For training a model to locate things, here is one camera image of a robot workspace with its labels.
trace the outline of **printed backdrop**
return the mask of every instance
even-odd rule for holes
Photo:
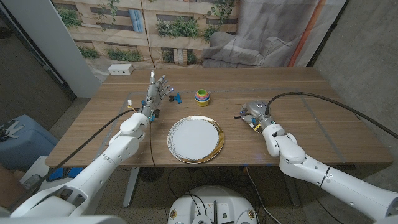
[[[93,74],[304,67],[345,0],[53,0]]]

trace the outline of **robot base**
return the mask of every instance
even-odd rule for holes
[[[192,189],[190,193],[198,205],[199,211],[187,192],[178,198],[170,208],[168,224],[212,224],[212,222],[222,224],[232,223],[231,221],[239,224],[257,223],[256,214],[250,202],[231,189],[206,185]]]

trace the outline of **stacking cups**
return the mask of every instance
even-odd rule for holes
[[[210,94],[206,90],[198,90],[195,94],[195,100],[198,106],[207,106],[210,100]]]

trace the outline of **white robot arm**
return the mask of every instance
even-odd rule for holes
[[[134,155],[144,139],[145,129],[155,117],[155,109],[173,91],[165,75],[155,80],[151,72],[150,85],[142,108],[122,123],[109,147],[73,180],[31,196],[12,214],[15,217],[61,217],[86,214],[90,202],[109,179],[115,168]]]
[[[273,157],[280,155],[279,167],[284,174],[321,187],[374,221],[398,215],[398,193],[368,184],[306,155],[292,134],[285,134],[281,125],[265,115],[265,107],[262,101],[246,103],[241,109],[242,119],[254,123],[252,127],[262,128],[268,152]]]

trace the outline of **gold-rimmed plate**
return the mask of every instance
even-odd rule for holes
[[[223,147],[224,132],[216,121],[205,116],[189,116],[175,123],[167,136],[170,152],[186,163],[214,158]]]

